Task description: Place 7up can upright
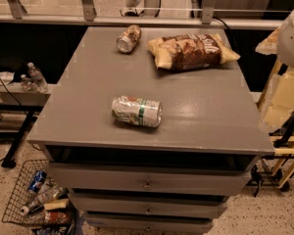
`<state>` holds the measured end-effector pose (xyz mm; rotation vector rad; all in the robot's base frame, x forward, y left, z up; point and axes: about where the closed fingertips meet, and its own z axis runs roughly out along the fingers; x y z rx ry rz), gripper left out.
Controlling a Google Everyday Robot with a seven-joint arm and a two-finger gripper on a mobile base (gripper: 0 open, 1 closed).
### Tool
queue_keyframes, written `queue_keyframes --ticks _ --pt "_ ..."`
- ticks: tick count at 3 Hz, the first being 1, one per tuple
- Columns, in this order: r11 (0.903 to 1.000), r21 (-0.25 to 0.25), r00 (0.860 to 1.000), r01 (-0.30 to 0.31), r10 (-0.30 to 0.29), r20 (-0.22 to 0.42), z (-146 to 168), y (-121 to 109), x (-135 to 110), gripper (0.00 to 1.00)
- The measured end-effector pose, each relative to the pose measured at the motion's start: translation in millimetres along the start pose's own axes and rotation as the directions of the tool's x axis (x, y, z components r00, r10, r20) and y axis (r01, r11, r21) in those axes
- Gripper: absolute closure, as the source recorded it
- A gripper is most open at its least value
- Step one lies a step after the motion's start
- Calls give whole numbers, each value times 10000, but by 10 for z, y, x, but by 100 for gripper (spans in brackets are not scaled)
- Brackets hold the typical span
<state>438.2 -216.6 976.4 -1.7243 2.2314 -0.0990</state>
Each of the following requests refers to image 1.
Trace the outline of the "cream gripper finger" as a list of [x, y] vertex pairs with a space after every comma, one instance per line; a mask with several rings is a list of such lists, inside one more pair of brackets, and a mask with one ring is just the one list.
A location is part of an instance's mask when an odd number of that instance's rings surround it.
[[263, 55], [275, 55], [277, 53], [278, 35], [279, 27], [257, 45], [256, 52]]
[[261, 107], [263, 128], [280, 128], [294, 112], [294, 69], [283, 75], [275, 74], [269, 81]]

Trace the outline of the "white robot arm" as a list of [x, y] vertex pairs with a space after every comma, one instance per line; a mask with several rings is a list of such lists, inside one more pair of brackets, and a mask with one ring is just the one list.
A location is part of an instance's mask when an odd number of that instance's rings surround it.
[[275, 131], [294, 111], [294, 10], [280, 27], [258, 44], [256, 52], [275, 55], [288, 67], [283, 75], [274, 74], [269, 80], [261, 106], [262, 124], [270, 131]]

